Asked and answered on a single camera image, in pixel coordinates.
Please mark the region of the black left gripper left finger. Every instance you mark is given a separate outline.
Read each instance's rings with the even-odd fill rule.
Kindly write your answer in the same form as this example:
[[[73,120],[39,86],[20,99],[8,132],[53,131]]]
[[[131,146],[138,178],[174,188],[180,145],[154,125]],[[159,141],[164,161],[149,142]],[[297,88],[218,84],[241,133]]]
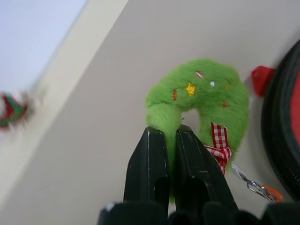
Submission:
[[[128,162],[124,201],[169,204],[170,173],[164,134],[146,127]]]

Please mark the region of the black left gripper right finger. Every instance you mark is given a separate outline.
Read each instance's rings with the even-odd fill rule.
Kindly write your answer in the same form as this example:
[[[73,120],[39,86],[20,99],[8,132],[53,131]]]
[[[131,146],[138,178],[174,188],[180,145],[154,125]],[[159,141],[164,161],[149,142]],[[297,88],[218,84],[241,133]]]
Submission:
[[[238,208],[217,161],[186,125],[176,132],[175,156],[176,209],[201,210],[207,202]]]

